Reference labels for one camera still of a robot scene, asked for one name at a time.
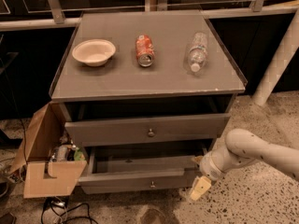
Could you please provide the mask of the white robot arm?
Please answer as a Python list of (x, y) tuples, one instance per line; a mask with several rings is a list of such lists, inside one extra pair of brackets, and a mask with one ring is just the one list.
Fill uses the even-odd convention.
[(225, 144), (209, 151), (204, 156), (192, 159), (199, 165), (202, 174), (197, 176), (189, 192), (191, 201), (200, 199), (229, 171), (263, 161), (294, 180), (299, 180), (299, 150), (271, 144), (244, 129), (227, 133)]

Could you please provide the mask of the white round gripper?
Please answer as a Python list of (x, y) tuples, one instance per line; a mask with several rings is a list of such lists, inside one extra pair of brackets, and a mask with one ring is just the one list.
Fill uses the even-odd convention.
[(194, 179), (189, 192), (190, 199), (197, 201), (211, 188), (211, 181), (218, 181), (224, 177), (224, 172), (212, 160), (212, 152), (208, 152), (204, 156), (193, 157), (192, 160), (199, 164), (199, 170), (202, 173), (202, 176), (197, 176)]

